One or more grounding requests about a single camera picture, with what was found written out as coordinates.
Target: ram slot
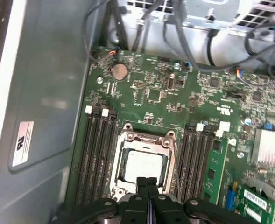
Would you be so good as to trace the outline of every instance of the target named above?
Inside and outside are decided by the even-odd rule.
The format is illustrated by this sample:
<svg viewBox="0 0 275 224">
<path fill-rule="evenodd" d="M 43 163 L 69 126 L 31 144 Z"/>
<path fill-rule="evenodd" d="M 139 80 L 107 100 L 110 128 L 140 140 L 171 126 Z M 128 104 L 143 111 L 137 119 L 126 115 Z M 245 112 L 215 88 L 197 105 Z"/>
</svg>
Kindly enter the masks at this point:
<svg viewBox="0 0 275 224">
<path fill-rule="evenodd" d="M 184 133 L 178 165 L 181 200 L 200 197 L 203 188 L 205 166 L 212 144 L 212 130 L 206 126 L 203 132 L 195 131 L 196 124 L 190 124 Z"/>
<path fill-rule="evenodd" d="M 190 189 L 191 197 L 201 197 L 201 191 L 203 187 L 203 177 L 205 173 L 205 166 L 207 163 L 209 149 L 211 148 L 212 136 L 210 127 L 205 127 L 204 131 L 199 133 L 199 144 L 196 149 L 196 155 L 193 157 L 194 160 L 194 172 L 193 176 L 190 177 L 192 185 Z"/>
<path fill-rule="evenodd" d="M 89 168 L 88 168 L 88 179 L 85 185 L 85 196 L 84 196 L 84 205 L 87 205 L 92 200 L 92 189 L 94 186 L 94 178 L 96 174 L 97 158 L 104 138 L 104 130 L 106 128 L 107 118 L 101 117 L 99 124 L 97 125 L 94 136 L 90 143 L 90 159 L 89 159 Z"/>
<path fill-rule="evenodd" d="M 204 129 L 204 139 L 202 144 L 202 149 L 200 150 L 200 158 L 202 158 L 198 163 L 198 181 L 196 183 L 196 189 L 195 197 L 200 198 L 202 195 L 202 190 L 204 187 L 204 180 L 205 180 L 205 171 L 208 163 L 209 158 L 209 151 L 212 147 L 213 143 L 213 131 L 212 127 L 206 126 Z"/>
<path fill-rule="evenodd" d="M 202 142 L 203 142 L 202 133 L 197 133 L 194 148 L 192 150 L 192 159 L 190 162 L 190 174 L 188 176 L 189 181 L 187 185 L 187 192 L 185 193 L 186 198 L 194 197 L 195 185 L 198 180 L 197 166 L 198 166 L 198 163 L 201 161 L 200 153 L 201 153 Z"/>
<path fill-rule="evenodd" d="M 104 139 L 100 147 L 101 152 L 98 154 L 96 179 L 92 192 L 93 201 L 99 200 L 102 197 L 107 197 L 108 194 L 105 183 L 107 179 L 110 179 L 107 173 L 110 169 L 110 162 L 113 154 L 112 146 L 116 137 L 116 116 L 117 113 L 115 111 L 110 111 L 107 127 L 104 130 Z"/>
<path fill-rule="evenodd" d="M 188 161 L 190 161 L 190 158 L 191 158 L 191 153 L 192 153 L 191 149 L 193 148 L 194 140 L 195 140 L 195 127 L 190 126 L 184 132 L 182 149 L 180 153 L 180 160 L 178 164 L 180 189 L 176 189 L 175 191 L 176 196 L 178 194 L 178 190 L 181 192 L 181 195 L 182 195 L 182 193 L 185 191 L 184 189 L 186 188 L 186 184 L 188 181 L 186 177 L 188 176 L 188 173 L 189 173 Z"/>
<path fill-rule="evenodd" d="M 89 158 L 90 158 L 90 152 L 89 152 L 89 143 L 91 141 L 92 135 L 95 133 L 95 129 L 98 126 L 98 122 L 100 119 L 100 109 L 95 108 L 92 112 L 92 114 L 88 115 L 86 128 L 85 128 L 85 141 L 84 141 L 84 148 L 81 154 L 81 165 L 80 165 L 80 171 L 79 171 L 79 180 L 78 180 L 78 187 L 76 191 L 76 200 L 75 200 L 75 206 L 78 207 L 82 205 L 84 200 L 84 194 L 85 194 L 85 184 L 86 179 L 88 175 L 88 165 L 89 165 Z"/>
</svg>

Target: blue connector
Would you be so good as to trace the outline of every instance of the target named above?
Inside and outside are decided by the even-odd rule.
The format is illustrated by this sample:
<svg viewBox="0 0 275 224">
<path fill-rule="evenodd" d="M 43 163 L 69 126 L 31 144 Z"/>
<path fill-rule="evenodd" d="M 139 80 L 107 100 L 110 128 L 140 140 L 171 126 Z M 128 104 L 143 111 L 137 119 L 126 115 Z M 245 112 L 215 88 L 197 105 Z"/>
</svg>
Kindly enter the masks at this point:
<svg viewBox="0 0 275 224">
<path fill-rule="evenodd" d="M 274 130 L 274 125 L 272 125 L 270 123 L 266 123 L 266 124 L 264 124 L 264 129 L 265 130 Z"/>
<path fill-rule="evenodd" d="M 231 189 L 228 189 L 226 192 L 226 204 L 225 209 L 232 211 L 234 209 L 234 200 L 236 197 L 236 193 Z"/>
</svg>

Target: aluminum heatsink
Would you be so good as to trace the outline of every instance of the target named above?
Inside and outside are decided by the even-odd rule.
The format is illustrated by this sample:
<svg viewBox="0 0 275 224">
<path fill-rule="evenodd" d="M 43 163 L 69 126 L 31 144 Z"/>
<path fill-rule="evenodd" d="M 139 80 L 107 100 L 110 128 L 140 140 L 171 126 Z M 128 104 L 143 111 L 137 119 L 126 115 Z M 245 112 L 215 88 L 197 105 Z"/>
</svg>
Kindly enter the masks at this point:
<svg viewBox="0 0 275 224">
<path fill-rule="evenodd" d="M 275 167 L 275 131 L 256 131 L 251 161 Z"/>
</svg>

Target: white label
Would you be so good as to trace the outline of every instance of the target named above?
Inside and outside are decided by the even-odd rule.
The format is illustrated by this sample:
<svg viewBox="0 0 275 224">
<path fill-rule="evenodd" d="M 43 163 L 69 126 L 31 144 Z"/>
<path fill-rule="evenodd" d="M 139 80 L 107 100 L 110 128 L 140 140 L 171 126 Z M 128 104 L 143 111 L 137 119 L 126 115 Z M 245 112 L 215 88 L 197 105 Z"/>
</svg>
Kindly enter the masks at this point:
<svg viewBox="0 0 275 224">
<path fill-rule="evenodd" d="M 250 193 L 248 190 L 244 190 L 244 197 L 246 197 L 248 200 L 252 201 L 256 205 L 260 206 L 262 209 L 266 210 L 267 203 L 259 197 L 255 196 L 254 194 Z"/>
<path fill-rule="evenodd" d="M 27 161 L 33 127 L 33 121 L 20 122 L 13 158 L 13 167 Z"/>
<path fill-rule="evenodd" d="M 261 222 L 262 218 L 258 213 L 254 212 L 250 208 L 247 208 L 247 213 L 248 213 L 248 215 L 250 215 L 252 218 L 254 218 L 259 223 Z"/>
</svg>

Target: cable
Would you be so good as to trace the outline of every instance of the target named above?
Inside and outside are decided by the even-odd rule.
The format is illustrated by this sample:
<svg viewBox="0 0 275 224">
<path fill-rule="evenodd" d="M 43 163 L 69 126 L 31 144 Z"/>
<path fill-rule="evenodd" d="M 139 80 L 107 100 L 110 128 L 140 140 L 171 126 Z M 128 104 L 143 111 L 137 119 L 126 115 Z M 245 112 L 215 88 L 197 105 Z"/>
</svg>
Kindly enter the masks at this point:
<svg viewBox="0 0 275 224">
<path fill-rule="evenodd" d="M 259 26 L 256 26 L 254 29 L 252 29 L 250 32 L 247 33 L 245 40 L 244 40 L 244 47 L 246 52 L 252 56 L 256 54 L 255 50 L 251 47 L 249 39 L 254 36 L 254 32 L 260 28 L 271 28 L 275 27 L 275 22 L 268 22 L 261 24 Z M 270 66 L 270 64 L 263 58 L 263 57 L 258 57 L 257 60 L 261 63 L 263 63 L 267 68 Z"/>
<path fill-rule="evenodd" d="M 211 44 L 212 44 L 212 40 L 214 37 L 217 36 L 219 30 L 217 29 L 210 29 L 208 32 L 208 42 L 207 42 L 207 56 L 208 56 L 208 61 L 210 63 L 210 65 L 215 66 L 214 61 L 212 59 L 212 55 L 211 55 Z"/>
<path fill-rule="evenodd" d="M 90 15 L 95 12 L 98 8 L 100 8 L 102 5 L 107 4 L 110 0 L 104 0 L 102 2 L 100 2 L 98 5 L 96 5 L 94 8 L 92 8 L 84 17 L 83 19 L 83 23 L 82 23 L 82 35 L 83 35 L 83 40 L 84 40 L 84 45 L 85 45 L 85 52 L 88 58 L 90 58 L 92 61 L 94 61 L 95 63 L 99 63 L 104 61 L 106 58 L 110 57 L 111 54 L 107 54 L 106 56 L 100 58 L 100 59 L 96 59 L 94 58 L 89 50 L 89 43 L 88 43 L 88 38 L 86 35 L 86 27 L 87 27 L 87 19 L 90 17 Z"/>
<path fill-rule="evenodd" d="M 249 42 L 249 38 L 245 38 L 244 41 L 244 47 L 246 52 L 252 56 L 254 54 L 256 54 L 255 50 L 251 47 L 250 42 Z M 262 64 L 264 64 L 266 67 L 268 67 L 270 64 L 263 58 L 263 57 L 258 57 L 257 60 L 259 62 L 261 62 Z"/>
<path fill-rule="evenodd" d="M 124 22 L 120 13 L 120 8 L 117 0 L 111 0 L 111 10 L 117 35 L 119 38 L 119 46 L 123 50 L 129 50 L 127 34 Z"/>
<path fill-rule="evenodd" d="M 160 5 L 162 5 L 164 3 L 164 0 L 156 0 L 155 3 L 153 5 L 151 5 L 151 7 L 145 12 L 145 14 L 142 16 L 141 20 L 146 20 L 148 18 L 148 16 L 155 11 L 157 8 L 159 8 Z M 143 31 L 143 24 L 139 24 L 137 26 L 137 32 L 136 32 L 136 37 L 135 40 L 133 42 L 133 46 L 132 46 L 132 51 L 136 51 L 138 48 L 138 45 L 141 41 L 141 34 Z"/>
<path fill-rule="evenodd" d="M 188 57 L 188 59 L 190 60 L 190 63 L 192 64 L 192 66 L 198 70 L 198 71 L 202 71 L 202 72 L 216 72 L 216 71 L 222 71 L 222 70 L 228 70 L 231 69 L 233 67 L 238 67 L 239 64 L 241 63 L 245 63 L 245 62 L 249 62 L 251 60 L 254 60 L 258 57 L 261 56 L 261 54 L 263 54 L 264 52 L 267 52 L 269 50 L 271 50 L 272 48 L 275 47 L 275 44 L 272 44 L 268 47 L 266 47 L 265 49 L 263 49 L 262 51 L 260 51 L 259 53 L 252 55 L 249 58 L 246 58 L 244 60 L 241 60 L 239 62 L 236 63 L 232 63 L 229 65 L 225 65 L 225 66 L 220 66 L 220 67 L 212 67 L 212 66 L 208 66 L 206 68 L 201 68 L 198 66 L 197 62 L 195 61 L 192 52 L 190 50 L 190 47 L 188 45 L 185 33 L 184 33 L 184 29 L 182 26 L 182 21 L 180 19 L 180 14 L 179 14 L 179 10 L 180 10 L 180 1 L 179 0 L 173 0 L 173 8 L 174 8 L 174 20 L 175 20 L 175 24 L 176 24 L 176 30 L 179 36 L 179 41 L 181 44 L 181 47 L 183 48 L 183 51 L 185 53 L 185 55 Z"/>
<path fill-rule="evenodd" d="M 173 53 L 173 55 L 177 56 L 177 58 L 180 58 L 180 60 L 182 60 L 185 63 L 188 63 L 189 61 L 187 59 L 182 59 L 183 57 L 180 56 L 171 46 L 171 44 L 169 43 L 168 39 L 166 38 L 166 33 L 167 33 L 167 24 L 168 21 L 165 20 L 163 23 L 163 41 L 164 43 L 167 45 L 167 47 L 169 48 L 169 50 Z"/>
</svg>

